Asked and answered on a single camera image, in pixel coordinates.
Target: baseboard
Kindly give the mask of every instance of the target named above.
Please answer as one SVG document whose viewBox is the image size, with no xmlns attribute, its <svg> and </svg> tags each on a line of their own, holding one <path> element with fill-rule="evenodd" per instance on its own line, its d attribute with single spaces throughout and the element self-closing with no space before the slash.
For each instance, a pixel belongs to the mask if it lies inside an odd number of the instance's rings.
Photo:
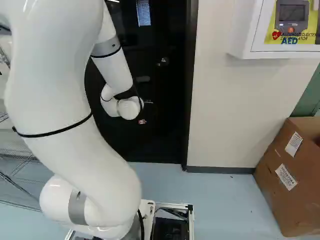
<svg viewBox="0 0 320 240">
<path fill-rule="evenodd" d="M 216 166 L 186 166 L 188 173 L 198 174 L 248 174 L 252 175 L 255 168 L 250 167 L 216 167 Z"/>
</svg>

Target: display screen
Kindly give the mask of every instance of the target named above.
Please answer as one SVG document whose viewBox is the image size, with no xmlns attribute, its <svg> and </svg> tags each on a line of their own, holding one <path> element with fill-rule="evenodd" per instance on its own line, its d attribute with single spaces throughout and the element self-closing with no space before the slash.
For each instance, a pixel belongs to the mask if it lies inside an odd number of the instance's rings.
<svg viewBox="0 0 320 240">
<path fill-rule="evenodd" d="M 305 5 L 280 5 L 279 21 L 302 22 L 306 19 Z"/>
</svg>

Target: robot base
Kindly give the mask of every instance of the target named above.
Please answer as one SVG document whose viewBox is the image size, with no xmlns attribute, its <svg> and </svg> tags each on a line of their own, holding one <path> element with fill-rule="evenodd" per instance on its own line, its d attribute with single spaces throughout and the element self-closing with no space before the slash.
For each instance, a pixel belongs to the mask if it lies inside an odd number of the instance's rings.
<svg viewBox="0 0 320 240">
<path fill-rule="evenodd" d="M 155 203 L 142 200 L 143 240 L 194 240 L 194 209 L 190 204 Z M 70 230 L 64 240 L 98 240 Z M 133 223 L 123 240 L 141 240 L 140 227 Z"/>
</svg>

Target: aed label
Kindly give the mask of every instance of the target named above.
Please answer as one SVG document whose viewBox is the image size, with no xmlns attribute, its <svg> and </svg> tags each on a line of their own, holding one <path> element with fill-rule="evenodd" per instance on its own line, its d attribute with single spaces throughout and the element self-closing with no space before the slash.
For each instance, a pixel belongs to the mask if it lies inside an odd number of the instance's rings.
<svg viewBox="0 0 320 240">
<path fill-rule="evenodd" d="M 298 43 L 298 38 L 297 37 L 281 37 L 281 44 L 297 44 Z"/>
</svg>

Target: black line stripe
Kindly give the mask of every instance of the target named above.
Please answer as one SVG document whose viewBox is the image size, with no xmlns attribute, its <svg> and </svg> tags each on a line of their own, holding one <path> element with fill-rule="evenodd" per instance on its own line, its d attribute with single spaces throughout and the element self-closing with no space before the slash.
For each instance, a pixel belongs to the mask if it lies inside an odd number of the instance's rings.
<svg viewBox="0 0 320 240">
<path fill-rule="evenodd" d="M 9 28 L 7 28 L 6 26 L 3 26 L 3 25 L 0 25 L 0 29 L 4 29 L 4 30 L 6 30 L 8 32 L 11 32 Z"/>
<path fill-rule="evenodd" d="M 117 52 L 120 51 L 120 49 L 121 49 L 121 46 L 116 51 L 114 51 L 112 53 L 109 53 L 107 55 L 102 55 L 102 56 L 93 56 L 93 55 L 91 55 L 91 57 L 94 58 L 94 59 L 104 59 L 104 58 L 110 57 L 112 55 L 115 55 Z"/>
<path fill-rule="evenodd" d="M 92 117 L 92 112 L 86 118 L 84 118 L 83 120 L 81 120 L 73 125 L 70 125 L 70 126 L 55 130 L 55 131 L 50 131 L 50 132 L 40 133 L 40 134 L 22 134 L 22 133 L 19 133 L 15 127 L 13 127 L 12 130 L 15 131 L 20 137 L 23 137 L 23 138 L 29 138 L 29 139 L 43 138 L 43 137 L 48 137 L 51 135 L 60 134 L 60 133 L 66 132 L 68 130 L 74 129 L 74 128 L 80 126 L 81 124 L 85 123 L 91 117 Z"/>
<path fill-rule="evenodd" d="M 111 99 L 112 99 L 112 98 L 110 98 L 110 100 L 108 100 L 108 101 L 107 101 L 107 100 L 104 100 L 104 99 L 102 98 L 102 96 L 100 96 L 100 98 L 101 98 L 101 99 L 102 99 L 102 101 L 104 101 L 104 102 L 110 102 L 110 101 L 111 101 Z"/>
</svg>

